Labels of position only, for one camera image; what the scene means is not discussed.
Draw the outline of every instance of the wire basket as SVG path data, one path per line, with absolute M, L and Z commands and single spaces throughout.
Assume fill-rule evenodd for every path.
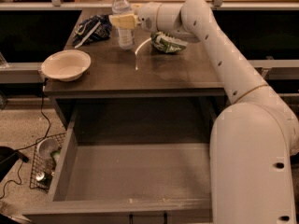
M 62 148 L 62 145 L 64 143 L 65 133 L 59 133 L 52 136 L 47 136 L 47 138 L 53 138 L 57 141 L 59 144 L 59 149 Z M 50 188 L 50 182 L 37 182 L 36 175 L 43 172 L 46 175 L 48 175 L 48 178 L 51 178 L 54 175 L 54 168 L 55 164 L 53 160 L 43 160 L 41 159 L 38 154 L 37 150 L 35 148 L 34 151 L 34 157 L 32 161 L 32 170 L 31 170 L 31 176 L 30 176 L 30 189 L 39 189 L 45 192 L 49 191 Z

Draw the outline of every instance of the clear bottle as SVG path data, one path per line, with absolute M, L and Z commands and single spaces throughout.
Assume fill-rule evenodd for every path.
M 128 0 L 114 0 L 112 4 L 113 14 L 124 14 L 132 12 Z M 119 45 L 122 49 L 131 49 L 135 44 L 134 31 L 131 29 L 117 28 Z

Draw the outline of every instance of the white bowl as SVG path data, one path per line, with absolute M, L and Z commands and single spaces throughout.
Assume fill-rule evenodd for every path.
M 58 143 L 55 139 L 47 138 L 38 143 L 36 150 L 40 158 L 48 160 L 51 159 L 51 152 L 56 151 L 58 147 Z
M 49 78 L 73 81 L 82 76 L 91 65 L 91 57 L 76 49 L 57 52 L 41 65 L 42 73 Z

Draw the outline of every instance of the open drawer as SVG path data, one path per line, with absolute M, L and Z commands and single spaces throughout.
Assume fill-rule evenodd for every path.
M 205 98 L 77 103 L 48 201 L 26 217 L 36 224 L 211 221 Z

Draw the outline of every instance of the drawer handle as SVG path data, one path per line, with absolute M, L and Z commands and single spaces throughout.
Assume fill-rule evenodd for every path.
M 133 214 L 130 214 L 129 218 L 130 218 L 130 224 L 133 224 Z M 167 223 L 168 223 L 167 213 L 164 213 L 164 224 L 167 224 Z

